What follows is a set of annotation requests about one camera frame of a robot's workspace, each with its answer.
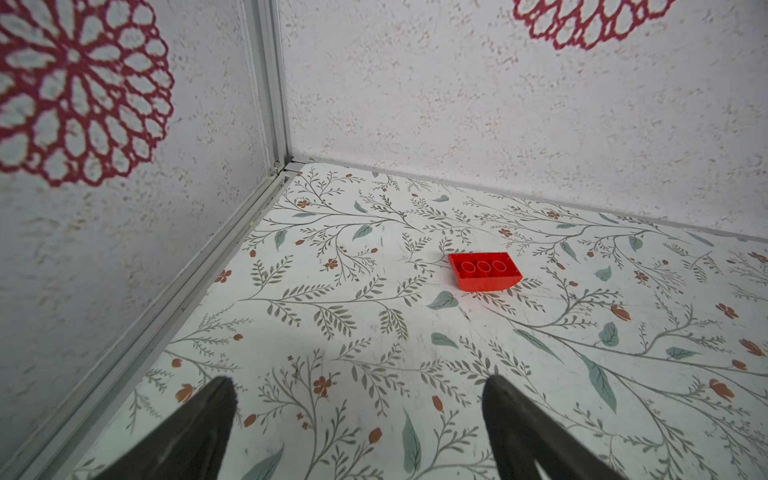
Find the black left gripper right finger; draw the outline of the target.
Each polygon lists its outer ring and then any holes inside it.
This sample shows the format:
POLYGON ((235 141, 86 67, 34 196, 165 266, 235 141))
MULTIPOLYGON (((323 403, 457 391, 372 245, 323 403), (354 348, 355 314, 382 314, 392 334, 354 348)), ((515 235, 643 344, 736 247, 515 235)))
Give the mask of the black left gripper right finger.
POLYGON ((500 375, 485 381, 482 414, 501 479, 620 477, 500 375))

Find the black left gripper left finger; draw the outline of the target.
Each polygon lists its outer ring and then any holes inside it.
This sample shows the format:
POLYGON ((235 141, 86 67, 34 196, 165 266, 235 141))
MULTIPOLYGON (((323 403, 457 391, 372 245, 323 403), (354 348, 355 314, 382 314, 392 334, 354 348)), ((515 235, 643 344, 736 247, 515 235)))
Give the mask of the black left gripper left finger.
POLYGON ((234 382, 216 377, 97 477, 216 479, 236 410, 234 382))

